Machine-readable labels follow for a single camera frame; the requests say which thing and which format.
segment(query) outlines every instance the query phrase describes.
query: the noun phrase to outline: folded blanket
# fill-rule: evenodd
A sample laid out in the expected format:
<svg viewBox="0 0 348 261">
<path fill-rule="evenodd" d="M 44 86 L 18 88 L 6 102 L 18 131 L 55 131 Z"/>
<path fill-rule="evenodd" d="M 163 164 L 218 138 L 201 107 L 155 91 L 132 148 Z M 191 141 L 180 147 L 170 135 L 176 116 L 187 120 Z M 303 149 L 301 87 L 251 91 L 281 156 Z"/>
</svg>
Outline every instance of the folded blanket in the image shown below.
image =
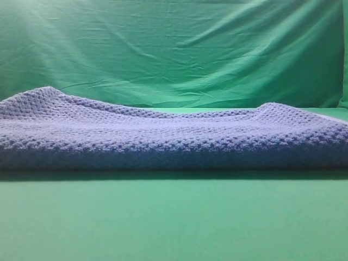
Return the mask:
<svg viewBox="0 0 348 261">
<path fill-rule="evenodd" d="M 348 167 L 348 125 L 277 103 L 170 114 L 38 88 L 0 102 L 3 169 Z"/>
</svg>

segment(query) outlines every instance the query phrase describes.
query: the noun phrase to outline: green screen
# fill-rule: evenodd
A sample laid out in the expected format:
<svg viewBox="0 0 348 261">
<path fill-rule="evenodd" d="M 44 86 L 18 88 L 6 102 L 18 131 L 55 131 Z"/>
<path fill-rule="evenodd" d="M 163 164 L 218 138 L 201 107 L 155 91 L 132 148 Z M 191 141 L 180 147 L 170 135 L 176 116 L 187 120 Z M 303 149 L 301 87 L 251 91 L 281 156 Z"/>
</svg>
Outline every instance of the green screen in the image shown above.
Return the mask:
<svg viewBox="0 0 348 261">
<path fill-rule="evenodd" d="M 344 42 L 345 46 L 348 45 L 348 0 L 343 0 L 344 11 Z M 343 98 L 339 103 L 339 106 L 348 108 L 348 56 L 345 52 L 344 60 L 344 86 L 343 86 Z"/>
<path fill-rule="evenodd" d="M 51 85 L 138 107 L 336 107 L 341 0 L 0 3 L 0 99 Z"/>
</svg>

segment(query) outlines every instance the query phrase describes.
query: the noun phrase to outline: knit texture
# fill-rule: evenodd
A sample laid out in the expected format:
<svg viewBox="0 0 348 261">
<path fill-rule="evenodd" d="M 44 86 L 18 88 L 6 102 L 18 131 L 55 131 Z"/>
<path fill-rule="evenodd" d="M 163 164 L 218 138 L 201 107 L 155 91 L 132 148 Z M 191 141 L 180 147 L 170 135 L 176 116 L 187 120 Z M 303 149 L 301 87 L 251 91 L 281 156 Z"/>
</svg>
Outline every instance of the knit texture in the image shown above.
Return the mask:
<svg viewBox="0 0 348 261">
<path fill-rule="evenodd" d="M 339 166 L 348 166 L 348 125 L 283 104 L 172 114 L 52 87 L 0 102 L 3 169 Z"/>
</svg>

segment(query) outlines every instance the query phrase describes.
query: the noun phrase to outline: green surface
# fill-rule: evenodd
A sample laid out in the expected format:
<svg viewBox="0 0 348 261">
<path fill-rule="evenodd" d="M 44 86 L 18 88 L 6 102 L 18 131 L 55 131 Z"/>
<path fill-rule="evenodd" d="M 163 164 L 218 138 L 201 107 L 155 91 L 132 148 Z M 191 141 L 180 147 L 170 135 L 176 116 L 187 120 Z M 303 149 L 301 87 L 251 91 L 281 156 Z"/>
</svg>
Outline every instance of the green surface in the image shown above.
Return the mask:
<svg viewBox="0 0 348 261">
<path fill-rule="evenodd" d="M 162 108 L 342 97 L 342 0 L 10 0 L 0 24 L 0 100 L 45 85 Z"/>
<path fill-rule="evenodd" d="M 176 174 L 3 181 L 0 260 L 348 260 L 348 171 Z"/>
<path fill-rule="evenodd" d="M 345 49 L 348 48 L 348 0 L 343 1 L 343 14 L 344 14 L 344 45 Z M 343 82 L 343 98 L 341 99 L 339 106 L 348 108 L 348 52 L 344 53 L 344 82 Z"/>
</svg>

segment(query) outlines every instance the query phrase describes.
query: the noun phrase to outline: crocheted blanket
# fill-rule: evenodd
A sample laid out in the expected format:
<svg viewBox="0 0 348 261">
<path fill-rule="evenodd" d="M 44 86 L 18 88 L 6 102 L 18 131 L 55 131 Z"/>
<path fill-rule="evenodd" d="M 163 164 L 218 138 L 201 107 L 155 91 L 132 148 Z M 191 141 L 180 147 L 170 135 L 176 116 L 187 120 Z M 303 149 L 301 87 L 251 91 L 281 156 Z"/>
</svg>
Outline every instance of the crocheted blanket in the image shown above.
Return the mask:
<svg viewBox="0 0 348 261">
<path fill-rule="evenodd" d="M 283 104 L 173 114 L 44 87 L 0 102 L 3 169 L 348 167 L 348 125 Z"/>
</svg>

